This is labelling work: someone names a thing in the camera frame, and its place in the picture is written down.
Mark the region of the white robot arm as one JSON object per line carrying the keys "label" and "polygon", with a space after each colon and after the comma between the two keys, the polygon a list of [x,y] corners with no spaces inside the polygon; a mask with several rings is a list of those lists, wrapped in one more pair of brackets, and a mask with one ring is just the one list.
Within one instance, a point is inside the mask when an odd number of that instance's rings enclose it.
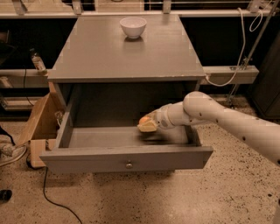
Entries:
{"label": "white robot arm", "polygon": [[138,122],[142,133],[175,127],[215,123],[249,148],[279,166],[280,125],[220,105],[211,96],[194,91],[183,101],[166,104]]}

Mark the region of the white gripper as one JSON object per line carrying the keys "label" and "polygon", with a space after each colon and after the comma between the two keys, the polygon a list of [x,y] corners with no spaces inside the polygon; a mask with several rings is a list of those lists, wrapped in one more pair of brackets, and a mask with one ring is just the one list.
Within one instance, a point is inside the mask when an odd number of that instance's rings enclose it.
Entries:
{"label": "white gripper", "polygon": [[141,132],[155,132],[158,127],[165,130],[172,129],[174,127],[168,116],[168,108],[156,109],[146,114],[146,116],[156,121],[156,123],[154,123],[153,121],[139,123],[137,127]]}

